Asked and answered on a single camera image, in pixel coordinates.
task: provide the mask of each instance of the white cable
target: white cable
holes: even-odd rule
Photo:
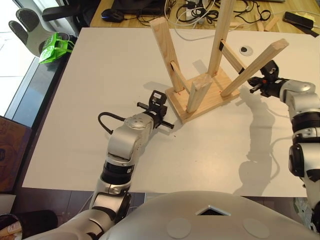
[[[167,2],[168,2],[168,0],[165,0],[164,9],[167,9]],[[171,21],[171,20],[168,18],[166,11],[164,11],[164,16],[165,16],[165,18],[167,19],[168,22],[170,22],[171,24],[173,24],[173,25],[175,25],[175,26],[191,26],[191,25],[196,24],[197,22],[199,22],[201,19],[203,19],[203,18],[211,11],[211,9],[214,7],[215,2],[216,2],[216,0],[213,0],[211,7],[208,8],[208,10],[206,11],[206,13],[203,14],[201,17],[199,17],[197,20],[193,21],[192,23],[180,24],[180,23],[177,23],[178,21],[176,21],[176,22]],[[196,8],[194,8],[194,9],[188,9],[187,11],[190,12],[190,11],[197,10],[197,9],[203,9],[203,7],[196,7]]]
[[[90,197],[85,201],[85,203],[82,205],[82,207],[80,208],[80,210],[77,212],[76,215],[78,215],[79,213],[81,213],[83,211],[83,209],[86,207],[86,205],[88,204],[88,202],[90,201],[90,199],[93,197],[93,193],[90,195]]]
[[[190,12],[190,11],[192,11],[192,10],[193,10],[193,9],[188,9],[188,10],[184,11],[183,13],[181,13],[180,16],[178,16],[178,19],[176,20],[176,23],[179,21],[179,19],[182,17],[183,14],[185,14],[185,13],[187,13],[187,12]],[[238,27],[240,27],[240,26],[250,25],[250,24],[252,24],[252,23],[242,23],[242,24],[239,24],[239,25],[237,25],[236,27],[230,29],[228,32],[232,32],[232,31],[236,30],[236,29],[237,29]],[[212,35],[208,35],[208,36],[202,36],[202,37],[197,37],[197,38],[192,38],[192,39],[190,39],[190,38],[185,38],[184,36],[182,36],[182,35],[178,32],[178,29],[176,28],[176,26],[174,26],[174,31],[176,32],[176,34],[177,34],[180,38],[182,38],[183,40],[186,40],[186,41],[196,41],[196,40],[207,39],[207,38],[211,38],[211,37],[214,37],[214,36],[215,36],[214,34],[212,34]]]
[[[320,13],[316,13],[316,12],[312,12],[312,11],[305,11],[305,10],[284,10],[284,11],[272,12],[271,15],[282,14],[284,12],[291,12],[291,13],[303,12],[303,13],[307,13],[307,14],[313,14],[316,16],[320,16]]]

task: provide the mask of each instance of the smartphone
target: smartphone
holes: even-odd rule
[[[311,19],[293,14],[288,11],[284,13],[282,20],[290,24],[298,24],[308,29],[312,29],[314,27],[314,21],[312,21]]]

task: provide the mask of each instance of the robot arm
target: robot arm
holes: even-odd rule
[[[100,121],[103,115],[115,115],[106,112],[99,115],[99,122],[111,137],[89,210],[81,212],[60,227],[32,236],[29,240],[96,240],[126,216],[131,199],[128,190],[141,149],[146,146],[152,131],[158,126],[174,128],[174,125],[164,121],[167,113],[167,107],[164,106],[166,100],[164,93],[153,91],[149,106],[140,102],[137,104],[145,109],[144,112],[126,119],[117,117],[124,124],[115,131],[109,130]]]
[[[248,80],[250,92],[261,91],[264,97],[274,96],[288,106],[292,123],[289,149],[289,170],[302,179],[308,202],[313,210],[312,221],[320,232],[320,99],[315,85],[279,78],[279,68],[270,61],[261,69],[263,78]]]

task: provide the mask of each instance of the wooden stick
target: wooden stick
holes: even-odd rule
[[[213,46],[211,51],[209,67],[208,67],[208,74],[211,77],[214,77],[215,75],[217,75],[217,72],[220,66],[222,53],[219,50],[219,46],[220,46],[221,40],[227,39],[229,25],[233,15],[235,2],[236,0],[221,1],[219,17],[217,21],[215,34],[214,34]]]
[[[226,97],[231,94],[288,45],[289,43],[283,38],[271,43],[220,95]]]
[[[255,14],[255,20],[259,20],[256,22],[256,26],[258,28],[258,31],[263,32],[265,30],[265,27],[264,27],[262,21],[260,21],[260,15],[258,13]]]
[[[153,34],[155,36],[156,42],[158,43],[166,70],[169,73],[174,91],[176,93],[182,91],[184,86],[181,81],[177,78],[173,68],[171,67],[171,62],[174,61],[179,68],[178,59],[172,41],[169,26],[167,20],[164,17],[159,17],[150,22]]]
[[[270,29],[273,28],[274,25],[276,25],[276,23],[280,20],[280,17],[275,16],[271,19],[271,21],[265,26],[264,31],[265,32],[269,32]]]
[[[230,22],[229,28],[235,28],[235,27],[237,27],[237,28],[243,28],[243,26],[244,26],[244,24],[241,23],[241,22],[232,21],[232,22]]]
[[[192,82],[190,96],[186,106],[186,111],[188,113],[193,113],[198,109],[212,82],[213,79],[208,74],[206,74],[203,78],[196,79]]]
[[[180,80],[180,82],[184,86],[184,89],[186,90],[186,92],[188,94],[190,94],[190,89],[187,86],[187,80],[186,80],[185,76],[182,74],[182,72],[180,71],[180,68],[178,67],[178,65],[174,61],[172,61],[170,64],[173,68],[174,73],[176,74],[176,77]]]
[[[247,68],[225,40],[221,40],[220,50],[237,73],[241,74]]]

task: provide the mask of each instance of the green bag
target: green bag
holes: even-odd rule
[[[62,40],[57,32],[47,38],[44,42],[39,63],[51,63],[66,53],[72,53],[74,43],[69,40]]]

